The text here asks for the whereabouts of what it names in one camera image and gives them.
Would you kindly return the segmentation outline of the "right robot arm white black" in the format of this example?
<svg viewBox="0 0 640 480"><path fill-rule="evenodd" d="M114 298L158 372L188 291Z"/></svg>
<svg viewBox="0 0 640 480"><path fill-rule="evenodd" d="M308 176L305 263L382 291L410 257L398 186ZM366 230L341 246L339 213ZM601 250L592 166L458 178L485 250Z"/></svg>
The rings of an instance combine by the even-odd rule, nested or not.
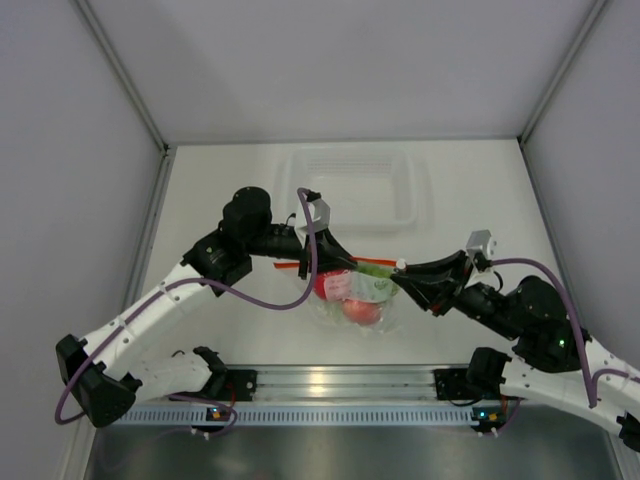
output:
<svg viewBox="0 0 640 480"><path fill-rule="evenodd" d="M510 292L478 282L498 266L481 252L441 260L398 261L391 279L434 316L464 314L512 342L508 352L478 347L461 389L476 398L530 400L583 418L639 449L639 371L584 329L566 289L544 265Z"/></svg>

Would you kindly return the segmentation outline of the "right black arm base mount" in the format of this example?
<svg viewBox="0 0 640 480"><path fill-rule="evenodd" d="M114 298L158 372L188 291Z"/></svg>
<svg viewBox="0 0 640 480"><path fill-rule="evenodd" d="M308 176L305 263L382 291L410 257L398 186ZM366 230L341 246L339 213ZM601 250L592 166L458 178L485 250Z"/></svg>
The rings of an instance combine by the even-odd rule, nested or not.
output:
<svg viewBox="0 0 640 480"><path fill-rule="evenodd" d="M497 400L499 395L471 384L466 368L444 368L433 371L436 398L454 406L471 406L484 400Z"/></svg>

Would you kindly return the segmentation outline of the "green fake grapes bunch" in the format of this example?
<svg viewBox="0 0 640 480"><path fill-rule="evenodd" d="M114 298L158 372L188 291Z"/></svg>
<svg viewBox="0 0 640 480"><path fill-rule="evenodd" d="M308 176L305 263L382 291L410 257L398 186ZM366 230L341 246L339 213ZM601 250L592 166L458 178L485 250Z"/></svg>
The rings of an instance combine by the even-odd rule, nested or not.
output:
<svg viewBox="0 0 640 480"><path fill-rule="evenodd" d="M375 278L389 278L393 273L393 268L386 265L359 263L356 271Z"/></svg>

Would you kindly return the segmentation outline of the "clear zip bag orange seal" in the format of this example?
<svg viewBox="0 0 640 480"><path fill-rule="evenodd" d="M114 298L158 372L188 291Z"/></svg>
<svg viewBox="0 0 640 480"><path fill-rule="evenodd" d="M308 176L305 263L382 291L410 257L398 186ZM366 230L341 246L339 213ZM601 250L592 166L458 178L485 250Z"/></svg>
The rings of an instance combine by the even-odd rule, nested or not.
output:
<svg viewBox="0 0 640 480"><path fill-rule="evenodd" d="M392 267L393 272L397 266L396 261L389 259L356 257L355 260L358 264L370 263L386 265ZM391 276L389 278L375 278L360 274L356 270L350 272L351 291L346 299L378 304L382 308L380 321L370 326L361 326L350 322L344 317L341 309L341 304L346 299L333 302L321 300L314 292L315 282L311 293L304 302L312 318L325 326L349 328L351 330L360 329L362 331L376 333L387 333L395 330L398 326L398 312L395 307L395 298L400 292L400 288L392 282Z"/></svg>

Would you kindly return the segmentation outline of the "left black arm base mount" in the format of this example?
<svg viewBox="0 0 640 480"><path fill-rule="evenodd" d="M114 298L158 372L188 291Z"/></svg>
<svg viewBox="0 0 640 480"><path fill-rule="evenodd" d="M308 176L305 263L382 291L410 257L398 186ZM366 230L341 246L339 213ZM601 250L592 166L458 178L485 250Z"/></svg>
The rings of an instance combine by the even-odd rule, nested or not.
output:
<svg viewBox="0 0 640 480"><path fill-rule="evenodd" d="M230 369L215 374L208 395L220 402L251 402L257 388L258 372L252 369Z"/></svg>

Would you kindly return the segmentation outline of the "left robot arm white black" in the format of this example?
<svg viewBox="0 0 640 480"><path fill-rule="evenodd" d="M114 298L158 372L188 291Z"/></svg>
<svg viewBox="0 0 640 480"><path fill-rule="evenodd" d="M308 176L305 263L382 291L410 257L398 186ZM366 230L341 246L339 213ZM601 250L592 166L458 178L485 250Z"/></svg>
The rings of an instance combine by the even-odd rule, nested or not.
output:
<svg viewBox="0 0 640 480"><path fill-rule="evenodd" d="M183 392L213 397L227 372L217 353L198 347L154 366L143 364L143 354L192 311L223 294L266 310L288 311L312 294L319 273L355 268L329 230L330 208L322 195L304 187L296 194L294 223L275 224L269 194L260 187L241 188L224 206L217 228L198 240L158 285L103 327L81 338L63 337L55 347L64 383L55 422L67 425L87 417L103 428L146 400ZM235 289L251 272L255 257L297 262L306 289L284 304Z"/></svg>

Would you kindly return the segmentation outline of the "red fake apple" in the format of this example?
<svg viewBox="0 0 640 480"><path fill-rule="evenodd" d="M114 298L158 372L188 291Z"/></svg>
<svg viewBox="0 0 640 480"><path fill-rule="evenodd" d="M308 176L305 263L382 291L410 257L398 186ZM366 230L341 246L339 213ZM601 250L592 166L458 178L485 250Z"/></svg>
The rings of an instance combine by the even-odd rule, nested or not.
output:
<svg viewBox="0 0 640 480"><path fill-rule="evenodd" d="M323 301L346 299L351 291L351 272L336 270L319 273L314 284L314 292Z"/></svg>

